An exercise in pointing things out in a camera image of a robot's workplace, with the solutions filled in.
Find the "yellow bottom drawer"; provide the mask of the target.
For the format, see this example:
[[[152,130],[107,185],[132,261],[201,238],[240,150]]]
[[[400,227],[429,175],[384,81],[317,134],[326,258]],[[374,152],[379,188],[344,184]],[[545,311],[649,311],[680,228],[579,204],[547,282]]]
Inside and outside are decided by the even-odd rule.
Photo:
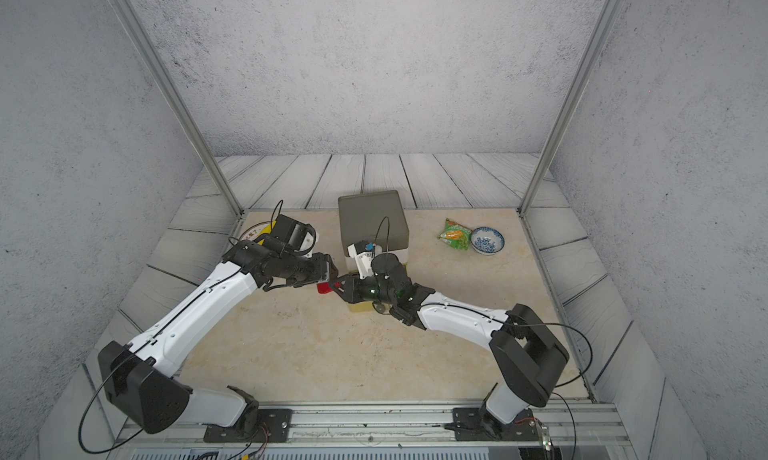
[[[345,276],[345,296],[351,299],[347,307],[354,313],[374,312],[389,315],[390,309],[403,298],[404,290],[411,284],[407,267],[398,264],[388,272],[376,273],[360,279],[358,272]]]

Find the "red brooch box front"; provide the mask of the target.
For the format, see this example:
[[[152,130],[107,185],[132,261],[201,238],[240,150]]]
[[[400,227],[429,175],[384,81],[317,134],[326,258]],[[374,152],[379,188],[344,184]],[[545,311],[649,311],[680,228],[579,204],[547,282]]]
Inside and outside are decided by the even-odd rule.
[[[317,288],[318,293],[321,294],[321,295],[326,295],[326,294],[329,294],[329,293],[332,292],[332,289],[331,289],[331,287],[329,286],[328,283],[318,283],[316,285],[316,288]]]

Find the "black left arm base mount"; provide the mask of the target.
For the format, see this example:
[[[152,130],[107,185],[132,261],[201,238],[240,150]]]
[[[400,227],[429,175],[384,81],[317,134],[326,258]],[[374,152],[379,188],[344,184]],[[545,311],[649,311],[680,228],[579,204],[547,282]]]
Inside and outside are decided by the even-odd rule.
[[[245,400],[245,409],[229,427],[209,424],[203,436],[205,443],[286,443],[293,411],[287,408],[261,408],[259,402],[238,387],[227,388]]]

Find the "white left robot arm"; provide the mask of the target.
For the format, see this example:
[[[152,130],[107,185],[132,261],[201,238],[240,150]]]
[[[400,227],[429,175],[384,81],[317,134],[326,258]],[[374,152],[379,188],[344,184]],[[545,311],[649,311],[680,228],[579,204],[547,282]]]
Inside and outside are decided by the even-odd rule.
[[[106,399],[144,432],[157,434],[176,424],[233,429],[242,436],[257,429],[258,401],[247,392],[193,388],[175,375],[195,346],[242,300],[257,291],[327,283],[338,270],[328,254],[270,250],[240,241],[179,305],[146,331],[98,355]]]

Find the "white drawer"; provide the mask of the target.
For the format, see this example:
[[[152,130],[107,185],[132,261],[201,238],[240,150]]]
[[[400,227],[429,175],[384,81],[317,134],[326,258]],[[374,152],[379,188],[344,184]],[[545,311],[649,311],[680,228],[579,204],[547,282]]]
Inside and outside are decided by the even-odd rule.
[[[395,255],[400,263],[407,264],[408,263],[408,255],[409,250],[408,249],[401,249],[401,250],[395,250],[391,251],[391,254]],[[356,260],[354,257],[346,256],[345,257],[346,267],[349,272],[358,272],[359,268],[356,263]]]

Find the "grey top drawer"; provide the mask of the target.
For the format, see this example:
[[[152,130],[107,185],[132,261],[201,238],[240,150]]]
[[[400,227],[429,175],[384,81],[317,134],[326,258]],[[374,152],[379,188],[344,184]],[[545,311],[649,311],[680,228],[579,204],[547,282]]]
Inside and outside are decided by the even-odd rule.
[[[338,199],[341,245],[373,242],[389,251],[408,249],[410,231],[400,195],[395,190],[343,196]]]

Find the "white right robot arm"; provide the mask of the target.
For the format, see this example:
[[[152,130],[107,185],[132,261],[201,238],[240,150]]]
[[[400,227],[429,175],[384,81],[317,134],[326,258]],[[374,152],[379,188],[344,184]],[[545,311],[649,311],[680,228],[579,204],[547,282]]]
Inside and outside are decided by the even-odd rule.
[[[451,299],[413,282],[393,254],[375,256],[362,274],[339,275],[331,267],[328,284],[350,305],[382,305],[406,326],[450,334],[490,352],[503,383],[493,387],[482,409],[501,425],[529,407],[545,407],[570,359],[550,325],[530,307],[494,310]]]

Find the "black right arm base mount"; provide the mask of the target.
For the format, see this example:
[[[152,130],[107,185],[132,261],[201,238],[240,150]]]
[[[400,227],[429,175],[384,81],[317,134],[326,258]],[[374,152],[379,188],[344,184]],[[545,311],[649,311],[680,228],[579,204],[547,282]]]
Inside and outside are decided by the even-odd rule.
[[[502,423],[493,417],[484,406],[478,408],[454,408],[452,421],[443,425],[454,433],[456,441],[538,441],[538,422],[533,412],[526,408],[520,411],[510,423]]]

